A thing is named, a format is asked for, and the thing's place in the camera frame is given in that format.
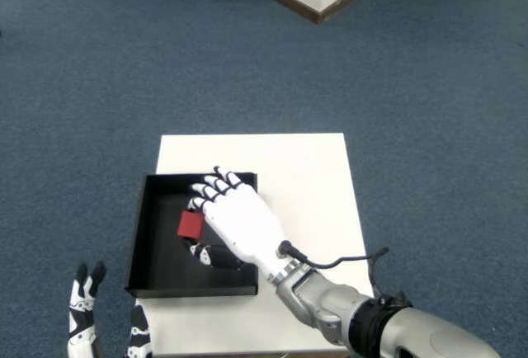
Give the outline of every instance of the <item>black and white robotic hand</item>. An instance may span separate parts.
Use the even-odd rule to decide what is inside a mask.
[[[292,314],[332,344],[364,358],[499,357],[471,333],[411,307],[403,295],[372,299],[332,283],[303,255],[294,259],[282,249],[289,244],[261,197],[234,173],[221,167],[215,172],[216,177],[192,186],[199,195],[189,208],[202,210],[238,259],[257,265]]]
[[[105,265],[99,261],[88,275],[83,263],[77,269],[69,300],[68,358],[102,358],[102,348],[96,335],[93,306],[97,290],[105,278]],[[143,307],[135,306],[131,314],[130,343],[126,358],[152,358],[149,323]]]

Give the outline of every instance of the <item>black box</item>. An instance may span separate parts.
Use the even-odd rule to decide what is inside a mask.
[[[182,211],[196,196],[189,186],[204,183],[204,175],[145,177],[125,287],[136,298],[257,294],[256,266],[246,264],[239,270],[228,270],[202,265],[177,236]],[[237,175],[257,189],[256,174],[247,172]],[[200,241],[223,243],[207,224]]]

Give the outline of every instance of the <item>red cube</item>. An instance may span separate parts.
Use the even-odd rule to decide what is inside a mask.
[[[197,240],[204,229],[204,215],[198,212],[183,211],[181,213],[178,237],[188,237]]]

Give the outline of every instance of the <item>gray robotic arm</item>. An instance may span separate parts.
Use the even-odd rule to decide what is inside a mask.
[[[293,262],[275,282],[297,319],[364,358],[499,358],[476,336],[410,307],[405,298],[372,299],[305,264]]]
[[[257,265],[292,314],[332,344],[364,358],[499,357],[474,335],[410,307],[404,297],[372,299],[332,283],[306,260],[277,253],[285,237],[276,216],[234,173],[214,170],[216,176],[192,186],[200,196],[189,208],[202,210],[238,259]]]

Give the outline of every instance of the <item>white table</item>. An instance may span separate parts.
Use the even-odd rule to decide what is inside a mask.
[[[210,172],[215,165],[258,175],[258,191],[286,237],[318,262],[364,255],[343,134],[165,135],[158,174]],[[324,274],[372,295],[365,261]],[[342,351],[306,327],[259,279],[257,296],[140,299],[156,356]]]

